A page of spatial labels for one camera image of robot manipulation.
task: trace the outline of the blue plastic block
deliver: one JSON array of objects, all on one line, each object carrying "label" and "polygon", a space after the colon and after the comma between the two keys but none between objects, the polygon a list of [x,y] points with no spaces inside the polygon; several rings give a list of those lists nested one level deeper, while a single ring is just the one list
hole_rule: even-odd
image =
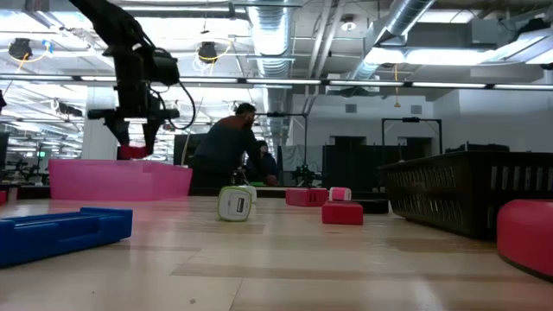
[{"label": "blue plastic block", "polygon": [[131,232],[132,210],[122,209],[0,219],[0,267],[115,243]]}]

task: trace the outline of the red block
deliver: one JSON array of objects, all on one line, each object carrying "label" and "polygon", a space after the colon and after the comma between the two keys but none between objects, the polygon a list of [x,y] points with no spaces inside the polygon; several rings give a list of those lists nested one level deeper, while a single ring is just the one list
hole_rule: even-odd
[{"label": "red block", "polygon": [[351,201],[329,201],[322,206],[322,223],[363,225],[363,206]]},{"label": "red block", "polygon": [[553,282],[553,201],[514,200],[498,215],[498,253],[506,262]]},{"label": "red block", "polygon": [[328,190],[320,188],[288,188],[286,204],[292,206],[322,206],[328,200]]}]

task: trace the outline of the pink container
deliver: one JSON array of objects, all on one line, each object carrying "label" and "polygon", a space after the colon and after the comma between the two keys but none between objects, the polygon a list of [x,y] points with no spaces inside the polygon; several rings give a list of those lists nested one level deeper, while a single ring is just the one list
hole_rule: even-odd
[{"label": "pink container", "polygon": [[188,196],[192,169],[146,161],[49,161],[54,200],[166,200]]}]

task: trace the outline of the metal frame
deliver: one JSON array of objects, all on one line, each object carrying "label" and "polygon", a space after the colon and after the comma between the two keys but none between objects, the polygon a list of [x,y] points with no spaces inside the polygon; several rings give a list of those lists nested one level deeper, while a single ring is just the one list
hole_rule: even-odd
[{"label": "metal frame", "polygon": [[[59,75],[59,74],[11,74],[0,73],[0,80],[51,82],[58,86],[87,85],[113,86],[114,76],[89,75]],[[237,77],[181,77],[185,86],[196,87],[236,87],[236,86],[378,86],[393,88],[422,88],[442,90],[501,90],[501,91],[553,91],[552,85],[520,84],[520,83],[454,83],[428,81],[393,81],[393,80],[343,80],[343,79],[270,79],[270,78],[237,78]]]},{"label": "metal frame", "polygon": [[263,117],[303,117],[305,126],[303,127],[303,165],[308,163],[308,114],[307,113],[285,113],[285,112],[269,112],[256,113],[256,116]]},{"label": "metal frame", "polygon": [[436,122],[438,123],[438,136],[439,136],[439,142],[440,142],[440,155],[443,155],[443,141],[442,141],[442,120],[441,119],[426,119],[426,118],[418,118],[418,117],[385,117],[382,119],[381,124],[381,130],[382,130],[382,146],[384,147],[386,145],[386,133],[385,133],[385,123],[386,121],[401,121],[402,123],[421,123],[423,122]]}]

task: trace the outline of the red cube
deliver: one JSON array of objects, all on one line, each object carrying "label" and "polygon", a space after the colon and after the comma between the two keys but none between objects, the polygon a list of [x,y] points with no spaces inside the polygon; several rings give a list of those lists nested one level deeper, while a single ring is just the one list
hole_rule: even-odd
[{"label": "red cube", "polygon": [[351,201],[329,201],[322,206],[322,223],[363,225],[363,206]]},{"label": "red cube", "polygon": [[328,200],[328,190],[321,188],[288,188],[286,204],[292,206],[322,206]]}]

